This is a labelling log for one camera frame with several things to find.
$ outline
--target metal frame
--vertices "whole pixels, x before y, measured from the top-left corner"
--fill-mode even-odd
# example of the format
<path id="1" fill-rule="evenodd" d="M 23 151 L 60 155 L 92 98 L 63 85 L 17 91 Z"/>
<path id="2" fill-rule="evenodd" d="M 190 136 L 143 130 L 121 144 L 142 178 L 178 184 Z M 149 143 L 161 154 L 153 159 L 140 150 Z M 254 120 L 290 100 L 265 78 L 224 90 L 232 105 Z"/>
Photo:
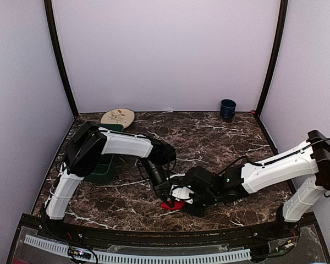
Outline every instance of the metal frame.
<path id="1" fill-rule="evenodd" d="M 273 49 L 271 51 L 268 71 L 265 76 L 265 81 L 263 84 L 262 92 L 260 94 L 257 109 L 255 111 L 255 113 L 258 115 L 258 117 L 261 115 L 261 113 L 263 111 L 263 107 L 264 107 L 266 98 L 268 96 L 270 84 L 271 84 L 273 74 L 275 71 L 276 61 L 277 61 L 277 57 L 279 55 L 279 50 L 280 50 L 280 45 L 281 45 L 282 34 L 284 31 L 284 25 L 285 25 L 286 13 L 287 13 L 287 4 L 288 4 L 288 0 L 281 0 L 281 2 L 280 2 L 279 17 L 277 20 L 275 39 L 274 39 Z"/>
<path id="2" fill-rule="evenodd" d="M 300 220 L 300 227 L 314 224 L 327 263 L 330 263 L 330 255 L 322 233 L 313 212 L 303 215 Z M 267 245 L 267 240 L 256 238 L 256 234 L 269 234 L 276 229 L 274 222 L 251 225 L 248 227 L 237 227 L 219 230 L 207 230 L 196 232 L 136 232 L 121 231 L 101 228 L 84 227 L 81 225 L 62 223 L 62 228 L 67 228 L 71 233 L 74 243 L 83 244 L 92 248 L 106 249 L 110 245 L 136 246 L 142 248 L 183 248 L 193 246 L 211 246 L 226 245 L 230 248 L 244 247 L 251 251 L 260 251 Z M 23 214 L 16 230 L 15 237 L 10 248 L 10 254 L 7 258 L 7 264 L 10 264 L 17 244 L 17 239 L 22 227 L 28 227 L 37 230 L 37 235 L 47 238 L 52 237 L 44 228 L 40 217 Z M 289 229 L 284 230 L 281 238 L 290 237 Z"/>
<path id="3" fill-rule="evenodd" d="M 52 5 L 51 0 L 44 0 L 44 5 L 45 5 L 46 19 L 48 21 L 50 38 L 51 38 L 51 43 L 53 45 L 53 49 L 54 49 L 54 53 L 55 53 L 57 67 L 60 72 L 61 81 L 64 86 L 65 93 L 67 96 L 68 103 L 70 104 L 72 114 L 76 118 L 79 115 L 79 113 L 78 113 L 76 102 L 75 102 L 73 94 L 72 94 L 70 83 L 68 81 L 64 60 L 62 58 L 61 48 L 60 48 L 60 44 L 59 44 L 59 38 L 57 35 L 57 30 L 56 30 L 53 5 Z"/>

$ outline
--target navy mug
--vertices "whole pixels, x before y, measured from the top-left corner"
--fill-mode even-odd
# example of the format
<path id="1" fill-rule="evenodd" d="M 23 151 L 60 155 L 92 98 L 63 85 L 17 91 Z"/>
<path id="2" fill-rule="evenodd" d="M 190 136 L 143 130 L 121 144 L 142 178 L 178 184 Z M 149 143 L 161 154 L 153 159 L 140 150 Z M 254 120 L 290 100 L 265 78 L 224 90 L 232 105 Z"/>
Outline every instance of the navy mug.
<path id="1" fill-rule="evenodd" d="M 230 99 L 221 101 L 220 116 L 226 121 L 231 122 L 235 116 L 236 103 Z"/>

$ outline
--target green box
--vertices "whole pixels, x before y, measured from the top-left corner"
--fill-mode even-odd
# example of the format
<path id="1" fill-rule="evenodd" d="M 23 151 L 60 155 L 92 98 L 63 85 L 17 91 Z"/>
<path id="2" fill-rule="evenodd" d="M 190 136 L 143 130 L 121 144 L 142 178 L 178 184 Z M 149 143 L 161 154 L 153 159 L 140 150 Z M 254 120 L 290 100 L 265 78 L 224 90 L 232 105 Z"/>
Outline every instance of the green box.
<path id="1" fill-rule="evenodd" d="M 120 124 L 99 124 L 100 127 L 122 132 L 123 125 Z M 109 184 L 112 181 L 112 176 L 115 169 L 114 154 L 102 155 L 98 161 L 94 172 L 86 176 L 83 181 L 96 184 Z"/>

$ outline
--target lavender wall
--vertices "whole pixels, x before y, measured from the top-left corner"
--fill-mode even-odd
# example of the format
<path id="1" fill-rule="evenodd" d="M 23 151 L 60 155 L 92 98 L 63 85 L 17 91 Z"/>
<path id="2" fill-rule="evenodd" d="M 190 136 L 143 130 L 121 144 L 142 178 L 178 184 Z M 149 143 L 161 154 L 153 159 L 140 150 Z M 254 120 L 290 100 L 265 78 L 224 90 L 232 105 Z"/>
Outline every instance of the lavender wall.
<path id="1" fill-rule="evenodd" d="M 0 0 L 0 264 L 72 121 L 43 1 Z"/>
<path id="2" fill-rule="evenodd" d="M 263 110 L 279 151 L 318 129 L 330 137 L 330 0 L 290 0 L 276 71 Z M 303 179 L 296 179 L 300 186 Z M 312 208 L 330 250 L 330 199 Z"/>
<path id="3" fill-rule="evenodd" d="M 257 105 L 279 0 L 54 1 L 80 112 Z"/>

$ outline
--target black cable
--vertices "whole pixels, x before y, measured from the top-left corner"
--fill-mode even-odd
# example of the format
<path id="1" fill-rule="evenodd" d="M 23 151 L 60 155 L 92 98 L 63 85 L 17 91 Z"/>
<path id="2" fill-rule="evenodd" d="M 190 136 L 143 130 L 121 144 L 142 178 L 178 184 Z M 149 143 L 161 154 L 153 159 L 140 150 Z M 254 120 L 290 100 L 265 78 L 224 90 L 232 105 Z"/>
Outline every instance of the black cable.
<path id="1" fill-rule="evenodd" d="M 312 143 L 312 144 L 309 144 L 309 145 L 307 145 L 307 146 L 305 146 L 305 147 L 303 147 L 303 148 L 301 148 L 301 149 L 299 149 L 299 150 L 296 150 L 296 151 L 294 151 L 294 152 L 292 152 L 292 153 L 290 153 L 290 154 L 287 154 L 287 155 L 285 155 L 285 156 L 283 156 L 283 157 L 280 157 L 280 158 L 274 159 L 274 160 L 272 160 L 272 161 L 269 161 L 269 162 L 265 163 L 264 165 L 266 166 L 266 165 L 270 165 L 270 164 L 273 164 L 273 163 L 275 163 L 275 162 L 281 161 L 281 160 L 283 160 L 283 159 L 285 159 L 285 158 L 288 158 L 288 157 L 290 157 L 290 156 L 293 156 L 293 155 L 295 155 L 295 154 L 298 154 L 298 153 L 300 153 L 301 151 L 306 150 L 306 149 L 308 149 L 308 148 L 311 147 L 311 146 L 314 146 L 315 144 L 319 144 L 319 143 L 324 142 L 324 141 L 330 141 L 330 137 L 329 137 L 329 138 L 326 138 L 326 139 L 318 140 L 318 141 L 316 141 L 316 142 L 314 142 L 314 143 Z"/>
<path id="2" fill-rule="evenodd" d="M 42 205 L 42 208 L 41 208 L 41 217 L 42 217 L 42 222 L 43 222 L 43 225 L 45 227 L 45 229 L 48 231 L 49 235 L 52 236 L 54 239 L 58 240 L 58 241 L 62 241 L 62 242 L 65 242 L 67 243 L 68 245 L 74 245 L 78 248 L 82 248 L 82 249 L 86 249 L 88 250 L 89 252 L 91 252 L 94 257 L 95 257 L 95 264 L 98 264 L 99 261 L 98 261 L 98 256 L 97 254 L 95 254 L 95 252 L 91 249 L 89 249 L 88 246 L 83 246 L 83 245 L 80 245 L 78 243 L 74 243 L 74 242 L 71 242 L 71 241 L 67 241 L 67 240 L 64 240 L 62 238 L 58 238 L 57 236 L 55 236 L 54 234 L 51 233 L 51 231 L 49 230 L 48 228 L 48 225 L 46 223 L 46 220 L 47 220 L 47 215 L 46 215 L 46 208 L 48 207 L 49 203 L 50 203 L 51 200 L 48 200 L 48 202 L 46 203 L 46 206 L 44 206 L 44 204 Z"/>
<path id="3" fill-rule="evenodd" d="M 324 193 L 324 197 L 325 198 L 329 198 L 330 197 L 330 193 L 328 195 L 326 195 L 326 193 Z"/>
<path id="4" fill-rule="evenodd" d="M 330 141 L 330 137 L 328 137 L 328 138 L 326 138 L 326 139 L 318 140 L 318 141 L 316 141 L 316 142 L 313 142 L 313 143 L 311 143 L 311 144 L 309 144 L 309 145 L 307 145 L 307 146 L 305 146 L 305 147 L 303 147 L 303 148 L 301 148 L 301 149 L 299 149 L 299 150 L 296 150 L 296 151 L 294 151 L 294 152 L 292 152 L 292 153 L 290 153 L 290 154 L 287 154 L 287 155 L 285 155 L 285 156 L 283 156 L 283 157 L 280 157 L 280 158 L 277 158 L 277 159 L 273 159 L 272 161 L 268 161 L 268 162 L 266 162 L 266 163 L 264 163 L 264 164 L 253 162 L 253 161 L 251 161 L 247 156 L 241 156 L 241 157 L 235 159 L 232 163 L 230 163 L 230 165 L 226 166 L 226 168 L 223 169 L 222 171 L 220 171 L 220 172 L 218 173 L 218 175 L 220 175 L 220 174 L 222 174 L 223 172 L 225 172 L 228 168 L 230 168 L 233 164 L 235 164 L 235 163 L 236 163 L 237 161 L 239 161 L 239 160 L 243 160 L 243 159 L 245 159 L 245 160 L 247 160 L 250 164 L 255 165 L 255 166 L 259 166 L 259 167 L 267 166 L 267 165 L 274 164 L 275 162 L 278 162 L 278 161 L 284 160 L 285 158 L 288 158 L 288 157 L 293 156 L 293 155 L 295 155 L 295 154 L 298 154 L 298 153 L 300 153 L 301 151 L 304 151 L 304 150 L 308 149 L 309 147 L 314 146 L 315 144 L 319 144 L 319 143 L 324 142 L 324 141 Z"/>
<path id="5" fill-rule="evenodd" d="M 252 165 L 254 165 L 254 166 L 259 166 L 259 167 L 262 167 L 262 166 L 263 166 L 263 165 L 260 164 L 260 163 L 253 162 L 253 161 L 252 161 L 251 159 L 249 159 L 247 156 L 241 156 L 241 157 L 235 159 L 233 162 L 231 162 L 229 165 L 227 165 L 227 166 L 225 167 L 225 169 L 223 169 L 222 171 L 218 172 L 217 174 L 218 174 L 218 175 L 223 174 L 228 168 L 232 167 L 233 164 L 235 164 L 237 161 L 240 161 L 240 160 L 246 160 L 246 161 L 248 161 L 250 164 L 252 164 Z"/>
<path id="6" fill-rule="evenodd" d="M 297 237 L 295 238 L 295 244 L 293 246 L 289 247 L 288 249 L 284 249 L 284 247 L 289 244 L 289 243 L 287 243 L 287 244 L 285 243 L 285 244 L 279 246 L 277 251 L 269 252 L 269 253 L 261 255 L 261 256 L 251 256 L 252 259 L 262 259 L 262 258 L 272 259 L 272 258 L 275 258 L 275 257 L 282 257 L 282 256 L 287 255 L 288 253 L 290 253 L 293 250 L 293 248 L 295 248 L 297 246 L 297 243 L 300 240 L 300 237 L 301 237 L 300 222 L 298 222 L 297 230 L 298 230 L 298 238 Z M 282 254 L 274 255 L 276 253 L 279 253 L 279 251 L 281 251 L 281 250 L 286 250 L 286 252 L 284 252 Z"/>
<path id="7" fill-rule="evenodd" d="M 141 174 L 142 179 L 145 180 L 145 181 L 147 182 L 147 181 L 150 180 L 150 179 L 149 179 L 149 175 L 147 174 L 147 176 L 148 176 L 147 178 L 144 177 L 144 175 L 143 175 L 143 173 L 142 173 L 141 164 L 142 164 L 141 161 L 138 159 L 138 161 L 137 161 L 137 167 L 138 167 L 139 174 Z"/>
<path id="8" fill-rule="evenodd" d="M 172 169 L 170 170 L 170 172 L 173 172 L 174 168 L 176 167 L 177 164 L 177 158 L 174 160 L 174 164 L 172 166 Z"/>

